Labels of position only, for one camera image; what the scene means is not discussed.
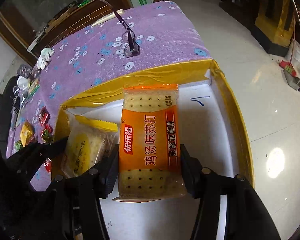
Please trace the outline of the orange soda cracker pack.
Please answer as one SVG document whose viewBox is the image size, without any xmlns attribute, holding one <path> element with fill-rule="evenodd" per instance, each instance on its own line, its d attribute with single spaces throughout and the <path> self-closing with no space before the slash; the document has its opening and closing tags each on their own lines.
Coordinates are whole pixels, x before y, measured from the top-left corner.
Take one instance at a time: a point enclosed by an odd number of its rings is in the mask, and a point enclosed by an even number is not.
<svg viewBox="0 0 300 240">
<path fill-rule="evenodd" d="M 181 175 L 178 85 L 126 88 L 119 139 L 117 202 L 186 194 Z"/>
</svg>

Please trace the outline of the yellow soda cracker pack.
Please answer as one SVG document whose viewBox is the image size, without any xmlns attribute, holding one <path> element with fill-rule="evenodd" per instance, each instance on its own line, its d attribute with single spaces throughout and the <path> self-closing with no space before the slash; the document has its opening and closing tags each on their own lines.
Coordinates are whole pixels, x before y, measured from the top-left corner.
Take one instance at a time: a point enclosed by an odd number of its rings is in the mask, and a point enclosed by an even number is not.
<svg viewBox="0 0 300 240">
<path fill-rule="evenodd" d="M 61 170 L 68 178 L 82 175 L 108 157 L 118 133 L 116 123 L 74 115 L 63 155 Z"/>
</svg>

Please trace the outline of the red candy pack with dark centre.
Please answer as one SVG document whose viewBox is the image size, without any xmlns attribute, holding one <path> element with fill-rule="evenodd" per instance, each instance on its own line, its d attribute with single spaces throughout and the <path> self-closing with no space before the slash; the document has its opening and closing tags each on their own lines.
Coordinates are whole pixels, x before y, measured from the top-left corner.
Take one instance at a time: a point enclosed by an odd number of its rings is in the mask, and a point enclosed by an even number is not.
<svg viewBox="0 0 300 240">
<path fill-rule="evenodd" d="M 52 169 L 52 167 L 51 167 L 51 159 L 49 159 L 49 158 L 45 159 L 45 161 L 44 161 L 43 164 L 44 164 L 44 167 L 45 167 L 47 173 L 51 173 L 51 169 Z"/>
</svg>

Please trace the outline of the green pea snack bag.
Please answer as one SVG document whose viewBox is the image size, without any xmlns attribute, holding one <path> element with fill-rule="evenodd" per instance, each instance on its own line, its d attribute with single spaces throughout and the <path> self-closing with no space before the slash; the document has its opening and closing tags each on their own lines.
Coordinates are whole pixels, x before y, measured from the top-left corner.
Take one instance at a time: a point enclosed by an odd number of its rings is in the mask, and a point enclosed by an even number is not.
<svg viewBox="0 0 300 240">
<path fill-rule="evenodd" d="M 14 152 L 13 153 L 17 153 L 18 151 L 20 151 L 22 148 L 24 148 L 22 142 L 20 140 L 16 141 L 14 143 Z"/>
</svg>

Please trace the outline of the yellow cheese sandwich cracker bag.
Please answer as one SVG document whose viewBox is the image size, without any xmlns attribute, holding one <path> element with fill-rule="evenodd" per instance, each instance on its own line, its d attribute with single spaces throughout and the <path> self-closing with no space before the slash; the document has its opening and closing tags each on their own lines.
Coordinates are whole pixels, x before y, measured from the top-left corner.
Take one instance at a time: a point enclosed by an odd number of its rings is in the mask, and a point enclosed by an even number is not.
<svg viewBox="0 0 300 240">
<path fill-rule="evenodd" d="M 34 131 L 31 124 L 26 120 L 21 128 L 20 142 L 25 147 L 34 139 Z"/>
</svg>

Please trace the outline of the yellow cardboard tray box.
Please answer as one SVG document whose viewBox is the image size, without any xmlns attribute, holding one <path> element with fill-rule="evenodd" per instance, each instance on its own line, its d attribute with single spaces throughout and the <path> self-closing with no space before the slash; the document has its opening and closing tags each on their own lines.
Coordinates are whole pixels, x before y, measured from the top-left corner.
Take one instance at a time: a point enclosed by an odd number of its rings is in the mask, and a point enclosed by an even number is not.
<svg viewBox="0 0 300 240">
<path fill-rule="evenodd" d="M 190 237 L 199 200 L 181 178 L 182 147 L 220 175 L 255 182 L 241 110 L 213 59 L 141 70 L 77 94 L 61 105 L 54 139 L 86 119 L 119 129 L 119 174 L 101 201 L 111 239 Z"/>
</svg>

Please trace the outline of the green booklet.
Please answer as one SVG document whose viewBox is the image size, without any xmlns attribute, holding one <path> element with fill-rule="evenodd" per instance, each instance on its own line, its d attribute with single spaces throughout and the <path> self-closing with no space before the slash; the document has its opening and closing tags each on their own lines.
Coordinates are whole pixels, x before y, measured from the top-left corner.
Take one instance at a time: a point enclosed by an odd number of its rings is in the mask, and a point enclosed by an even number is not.
<svg viewBox="0 0 300 240">
<path fill-rule="evenodd" d="M 29 90 L 28 90 L 28 97 L 32 97 L 36 91 L 40 87 L 40 78 L 36 78 L 30 85 Z"/>
</svg>

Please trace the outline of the black spatula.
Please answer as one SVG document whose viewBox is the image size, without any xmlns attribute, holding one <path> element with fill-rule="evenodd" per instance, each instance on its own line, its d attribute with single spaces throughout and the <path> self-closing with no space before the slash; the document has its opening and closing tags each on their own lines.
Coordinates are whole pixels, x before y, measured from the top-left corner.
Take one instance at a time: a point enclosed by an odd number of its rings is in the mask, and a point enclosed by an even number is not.
<svg viewBox="0 0 300 240">
<path fill-rule="evenodd" d="M 24 78 L 28 78 L 29 75 L 31 74 L 31 71 L 32 71 L 32 67 L 22 63 L 17 69 L 17 74 Z"/>
</svg>

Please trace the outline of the red broom and dustpan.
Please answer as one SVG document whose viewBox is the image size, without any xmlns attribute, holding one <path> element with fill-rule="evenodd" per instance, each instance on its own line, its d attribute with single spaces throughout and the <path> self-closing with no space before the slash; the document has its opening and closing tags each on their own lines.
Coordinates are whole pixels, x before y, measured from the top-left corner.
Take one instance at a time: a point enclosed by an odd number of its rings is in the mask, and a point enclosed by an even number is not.
<svg viewBox="0 0 300 240">
<path fill-rule="evenodd" d="M 294 0 L 290 0 L 290 1 L 293 5 L 293 21 L 294 21 L 293 39 L 294 41 L 296 41 L 295 38 L 296 24 L 298 24 L 300 28 L 300 9 Z M 279 63 L 279 66 L 283 69 L 283 74 L 286 78 L 289 87 L 300 93 L 300 77 L 297 76 L 296 70 L 293 67 L 292 63 L 282 60 Z"/>
</svg>

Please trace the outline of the eyeglasses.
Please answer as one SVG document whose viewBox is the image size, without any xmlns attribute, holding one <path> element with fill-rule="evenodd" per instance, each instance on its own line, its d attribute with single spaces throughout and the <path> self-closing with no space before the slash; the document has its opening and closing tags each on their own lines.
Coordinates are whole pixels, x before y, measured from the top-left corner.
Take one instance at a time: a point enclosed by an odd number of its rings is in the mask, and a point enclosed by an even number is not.
<svg viewBox="0 0 300 240">
<path fill-rule="evenodd" d="M 128 45 L 124 48 L 125 57 L 133 57 L 138 56 L 140 54 L 140 46 L 135 41 L 135 34 L 129 25 L 125 22 L 125 20 L 121 17 L 121 15 L 114 9 L 114 7 L 105 0 L 92 0 L 92 1 L 100 1 L 105 3 L 110 9 L 113 11 L 115 17 L 119 20 L 119 22 L 123 25 L 126 32 L 123 34 L 123 41 L 127 41 Z"/>
</svg>

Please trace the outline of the white bucket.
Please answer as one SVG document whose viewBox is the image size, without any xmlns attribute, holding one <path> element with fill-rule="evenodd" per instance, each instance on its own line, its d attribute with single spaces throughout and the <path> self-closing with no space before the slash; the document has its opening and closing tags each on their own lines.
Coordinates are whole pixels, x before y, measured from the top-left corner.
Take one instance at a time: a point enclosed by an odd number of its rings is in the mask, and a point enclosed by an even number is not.
<svg viewBox="0 0 300 240">
<path fill-rule="evenodd" d="M 300 64 L 300 44 L 292 39 L 289 50 L 285 56 L 285 60 L 291 62 L 292 65 L 298 66 Z"/>
</svg>

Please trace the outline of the purple floral tablecloth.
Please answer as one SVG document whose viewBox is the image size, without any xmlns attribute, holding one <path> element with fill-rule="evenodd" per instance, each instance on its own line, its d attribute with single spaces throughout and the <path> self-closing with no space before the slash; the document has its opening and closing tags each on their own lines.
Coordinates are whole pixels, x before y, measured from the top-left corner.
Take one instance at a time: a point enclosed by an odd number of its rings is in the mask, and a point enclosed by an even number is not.
<svg viewBox="0 0 300 240">
<path fill-rule="evenodd" d="M 38 118 L 42 108 L 54 127 L 60 105 L 96 85 L 147 68 L 210 57 L 177 3 L 162 1 L 128 9 L 123 19 L 140 46 L 138 56 L 125 55 L 125 28 L 117 19 L 84 27 L 54 46 L 38 90 L 21 111 L 21 120 L 31 124 L 38 142 L 42 141 Z"/>
</svg>

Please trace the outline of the wooden cabinet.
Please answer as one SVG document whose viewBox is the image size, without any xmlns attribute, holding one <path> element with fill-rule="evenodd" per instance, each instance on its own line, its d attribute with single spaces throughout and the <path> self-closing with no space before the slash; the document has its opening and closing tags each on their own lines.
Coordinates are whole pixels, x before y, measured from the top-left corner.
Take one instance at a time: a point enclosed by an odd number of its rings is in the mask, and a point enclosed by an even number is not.
<svg viewBox="0 0 300 240">
<path fill-rule="evenodd" d="M 130 0 L 0 0 L 0 37 L 26 63 L 40 51 L 94 23 Z"/>
</svg>

